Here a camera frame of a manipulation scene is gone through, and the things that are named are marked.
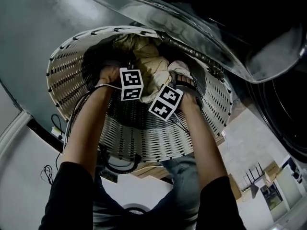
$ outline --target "cardboard box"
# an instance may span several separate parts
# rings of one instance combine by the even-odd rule
[[[281,169],[278,167],[277,163],[273,161],[268,167],[264,169],[264,175],[265,175],[266,181],[268,183],[272,183],[277,177],[280,170]]]
[[[229,174],[228,177],[229,177],[229,181],[230,181],[231,191],[234,194],[235,199],[238,200],[242,196],[241,190],[238,187],[238,185],[236,184],[236,181],[234,180],[232,174]]]

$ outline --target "forearm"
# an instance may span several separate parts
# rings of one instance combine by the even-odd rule
[[[227,176],[227,171],[212,135],[211,128],[204,120],[198,105],[191,104],[184,114],[192,139],[200,187],[202,189],[211,181]]]
[[[94,178],[97,147],[104,126],[106,110],[112,88],[95,90],[84,104],[73,127],[62,161],[83,166]]]

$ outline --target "jeans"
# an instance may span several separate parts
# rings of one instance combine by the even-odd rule
[[[173,176],[173,189],[149,212],[136,215],[126,211],[104,190],[96,173],[94,230],[109,229],[195,229],[200,189],[193,154],[161,162]]]

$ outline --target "black shirt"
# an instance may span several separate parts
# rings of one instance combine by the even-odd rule
[[[82,166],[63,162],[51,187],[40,230],[93,229],[94,182]],[[201,191],[196,229],[245,229],[228,177]]]

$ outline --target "laundry basket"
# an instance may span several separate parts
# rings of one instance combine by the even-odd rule
[[[107,26],[85,31],[54,51],[47,69],[47,85],[63,118],[69,120],[77,100],[94,86],[92,79],[96,77],[97,65],[103,57],[101,47],[119,34],[130,33],[160,38],[164,44],[189,55],[194,64],[188,66],[201,95],[203,115],[214,135],[219,135],[231,114],[232,92],[218,64],[176,39],[136,26]],[[100,145],[110,155],[127,161],[134,161],[136,154],[141,156],[142,162],[157,162],[193,152],[191,138],[179,127],[179,121],[172,118],[174,123],[171,120],[165,122],[148,112],[149,107],[150,104],[139,101],[121,102],[120,91],[115,90],[109,102]],[[186,125],[183,114],[179,112],[177,115]]]

